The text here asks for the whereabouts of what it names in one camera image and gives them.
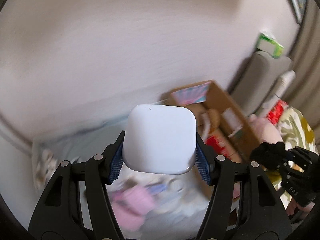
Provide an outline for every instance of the beige curtain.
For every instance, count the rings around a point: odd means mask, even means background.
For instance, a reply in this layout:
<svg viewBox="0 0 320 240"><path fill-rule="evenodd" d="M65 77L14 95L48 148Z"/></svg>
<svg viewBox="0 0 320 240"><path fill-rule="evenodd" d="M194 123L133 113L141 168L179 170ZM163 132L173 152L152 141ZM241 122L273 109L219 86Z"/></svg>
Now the beige curtain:
<svg viewBox="0 0 320 240"><path fill-rule="evenodd" d="M307 1L300 33L289 57L297 76L284 100L307 119L320 150L320 9L314 0Z"/></svg>

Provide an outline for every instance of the white rounded square object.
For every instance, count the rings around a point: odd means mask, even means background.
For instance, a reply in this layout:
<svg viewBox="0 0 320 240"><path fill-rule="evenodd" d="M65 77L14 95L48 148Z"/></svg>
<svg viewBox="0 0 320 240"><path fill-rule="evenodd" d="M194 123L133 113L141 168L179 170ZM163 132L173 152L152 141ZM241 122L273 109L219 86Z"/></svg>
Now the white rounded square object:
<svg viewBox="0 0 320 240"><path fill-rule="evenodd" d="M132 170L183 174L195 164L196 119L177 106L138 105L128 118L122 157Z"/></svg>

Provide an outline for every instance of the metal pin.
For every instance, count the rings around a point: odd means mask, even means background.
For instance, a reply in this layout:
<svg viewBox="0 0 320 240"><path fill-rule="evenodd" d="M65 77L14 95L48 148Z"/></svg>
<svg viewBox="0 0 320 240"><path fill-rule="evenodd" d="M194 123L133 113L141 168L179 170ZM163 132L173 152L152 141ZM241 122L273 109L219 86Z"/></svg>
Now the metal pin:
<svg viewBox="0 0 320 240"><path fill-rule="evenodd" d="M259 163L257 163L256 161L251 162L251 166L258 168L259 167Z"/></svg>
<svg viewBox="0 0 320 240"><path fill-rule="evenodd" d="M93 157L96 161L99 161L103 158L103 155L102 154L96 154L94 157Z"/></svg>
<svg viewBox="0 0 320 240"><path fill-rule="evenodd" d="M218 155L218 156L217 156L217 160L218 160L218 161L223 162L225 159L226 159L226 158L225 158L225 156L223 156L223 155Z"/></svg>
<svg viewBox="0 0 320 240"><path fill-rule="evenodd" d="M62 161L62 162L60 163L60 165L61 165L62 167L68 166L68 164L69 164L69 161Z"/></svg>

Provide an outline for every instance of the wall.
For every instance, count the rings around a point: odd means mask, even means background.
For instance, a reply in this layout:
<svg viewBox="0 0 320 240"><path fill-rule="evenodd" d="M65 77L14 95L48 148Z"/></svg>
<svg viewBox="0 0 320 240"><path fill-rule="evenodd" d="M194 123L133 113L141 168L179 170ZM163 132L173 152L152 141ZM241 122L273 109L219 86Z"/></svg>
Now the wall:
<svg viewBox="0 0 320 240"><path fill-rule="evenodd" d="M0 122L0 194L28 229L38 197L32 179L31 148Z"/></svg>
<svg viewBox="0 0 320 240"><path fill-rule="evenodd" d="M189 82L227 88L265 29L290 49L298 25L287 0L8 0L0 113L33 138Z"/></svg>

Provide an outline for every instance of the white sticker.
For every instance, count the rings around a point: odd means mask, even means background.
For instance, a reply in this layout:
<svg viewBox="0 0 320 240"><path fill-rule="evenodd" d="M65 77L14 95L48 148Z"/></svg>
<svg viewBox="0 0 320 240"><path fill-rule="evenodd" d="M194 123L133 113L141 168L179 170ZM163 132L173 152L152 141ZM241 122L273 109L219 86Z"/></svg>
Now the white sticker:
<svg viewBox="0 0 320 240"><path fill-rule="evenodd" d="M242 129L243 123L240 121L240 119L236 116L236 114L232 111L231 108L227 108L222 113L222 117L224 118L224 120L226 120L226 122L232 129L232 134L230 134L228 137L235 135L236 132Z"/></svg>

